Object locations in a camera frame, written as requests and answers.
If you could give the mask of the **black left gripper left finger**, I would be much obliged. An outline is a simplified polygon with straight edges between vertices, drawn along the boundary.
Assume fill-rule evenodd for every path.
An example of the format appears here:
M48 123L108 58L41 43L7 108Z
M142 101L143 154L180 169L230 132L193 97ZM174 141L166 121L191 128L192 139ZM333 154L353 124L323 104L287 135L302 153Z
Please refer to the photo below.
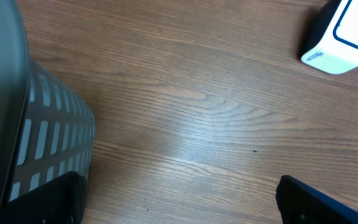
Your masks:
M0 223L81 223L85 205L86 178L70 171L10 202Z

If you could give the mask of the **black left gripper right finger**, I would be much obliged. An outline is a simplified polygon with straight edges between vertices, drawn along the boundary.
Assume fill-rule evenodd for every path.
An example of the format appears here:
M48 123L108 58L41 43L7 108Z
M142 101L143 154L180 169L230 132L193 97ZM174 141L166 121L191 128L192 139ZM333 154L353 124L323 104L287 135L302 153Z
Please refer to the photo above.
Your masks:
M286 224L358 224L357 211L290 175L281 176L275 198Z

